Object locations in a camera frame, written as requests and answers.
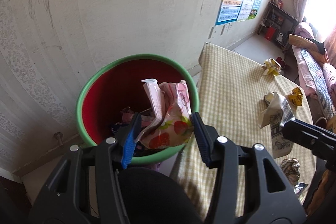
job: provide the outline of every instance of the black gripper frame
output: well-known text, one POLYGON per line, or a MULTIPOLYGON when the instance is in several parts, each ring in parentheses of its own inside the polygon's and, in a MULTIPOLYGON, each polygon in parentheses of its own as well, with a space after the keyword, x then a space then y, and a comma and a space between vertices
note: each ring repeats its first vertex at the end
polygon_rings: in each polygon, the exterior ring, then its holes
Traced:
POLYGON ((286 139, 310 149, 315 156, 326 160, 325 167, 336 172, 336 135, 334 133, 295 119, 285 123, 282 134, 286 139))
POLYGON ((140 133, 141 116, 135 113, 124 134, 114 143, 68 151, 44 183, 30 211, 33 224, 129 224, 118 182, 122 146, 127 132, 140 133), (96 194, 100 218, 90 213, 89 167, 95 166, 96 194))
POLYGON ((252 148, 219 138, 214 127, 193 114, 194 134, 208 168, 217 168, 206 224, 302 224, 306 214, 293 186, 261 144, 252 148), (245 166, 244 214, 236 217, 238 166, 245 166))

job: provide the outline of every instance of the cable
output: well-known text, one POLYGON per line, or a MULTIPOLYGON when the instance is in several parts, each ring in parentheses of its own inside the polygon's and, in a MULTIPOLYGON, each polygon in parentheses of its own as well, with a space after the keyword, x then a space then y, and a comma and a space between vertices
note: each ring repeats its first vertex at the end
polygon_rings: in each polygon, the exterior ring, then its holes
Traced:
POLYGON ((275 13, 274 13, 274 8, 273 8, 273 6, 272 6, 272 10, 273 10, 273 23, 272 23, 272 25, 270 25, 270 26, 265 26, 265 25, 264 25, 265 28, 270 28, 270 27, 272 27, 272 26, 274 25, 274 22, 275 22, 275 13))

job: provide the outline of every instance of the white wallpaper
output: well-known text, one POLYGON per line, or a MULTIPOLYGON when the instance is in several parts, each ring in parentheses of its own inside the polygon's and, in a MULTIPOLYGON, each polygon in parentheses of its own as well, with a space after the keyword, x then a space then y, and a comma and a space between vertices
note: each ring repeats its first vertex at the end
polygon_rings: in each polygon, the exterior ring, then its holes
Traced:
MULTIPOLYGON (((80 90, 118 58, 149 52, 196 65, 220 1, 0 0, 0 168, 43 155, 55 132, 76 134, 80 90)), ((242 39, 261 16, 212 42, 242 39)))

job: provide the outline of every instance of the baseboard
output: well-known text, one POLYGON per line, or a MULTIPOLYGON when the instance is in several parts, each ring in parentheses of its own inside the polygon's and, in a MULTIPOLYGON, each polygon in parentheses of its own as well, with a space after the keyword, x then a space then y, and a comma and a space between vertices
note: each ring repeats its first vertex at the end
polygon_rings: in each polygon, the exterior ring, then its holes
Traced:
POLYGON ((196 66, 189 69, 188 72, 191 76, 195 76, 196 74, 201 72, 201 69, 202 69, 201 66, 197 64, 196 66))
POLYGON ((12 175, 21 178, 25 174, 32 172, 36 168, 48 163, 49 161, 55 159, 56 157, 63 155, 67 150, 70 149, 70 146, 72 146, 73 144, 82 144, 82 143, 83 143, 82 138, 79 136, 79 134, 76 134, 73 137, 67 139, 64 142, 63 147, 57 146, 53 149, 50 149, 39 158, 13 171, 12 175))
POLYGON ((235 49, 236 47, 238 47, 240 44, 243 44, 247 39, 251 38, 252 36, 254 36, 256 34, 256 31, 251 32, 250 34, 244 36, 242 39, 239 39, 238 41, 232 43, 231 45, 229 45, 228 47, 226 47, 228 50, 232 51, 233 49, 235 49))

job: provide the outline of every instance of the metal screw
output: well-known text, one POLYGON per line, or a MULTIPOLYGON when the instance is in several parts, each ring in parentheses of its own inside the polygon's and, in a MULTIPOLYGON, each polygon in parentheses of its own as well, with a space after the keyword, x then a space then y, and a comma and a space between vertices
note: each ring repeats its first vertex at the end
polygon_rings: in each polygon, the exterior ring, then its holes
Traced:
POLYGON ((256 150, 258 150, 258 151, 261 151, 261 150, 264 149, 264 146, 263 146, 261 143, 256 143, 256 144, 254 145, 254 148, 255 148, 256 150))
POLYGON ((59 147, 63 147, 63 134, 61 132, 57 132, 54 134, 54 138, 58 141, 59 147))
POLYGON ((78 149, 79 149, 79 146, 76 145, 76 144, 70 146, 70 151, 72 151, 72 152, 78 151, 78 149))
POLYGON ((115 143, 115 141, 116 141, 116 139, 113 138, 113 137, 110 137, 110 138, 107 138, 107 139, 106 139, 106 142, 107 142, 108 144, 113 144, 113 143, 115 143))
POLYGON ((218 140, 218 142, 220 142, 220 143, 226 143, 226 142, 227 142, 227 138, 224 137, 224 136, 219 136, 219 137, 217 138, 217 140, 218 140))

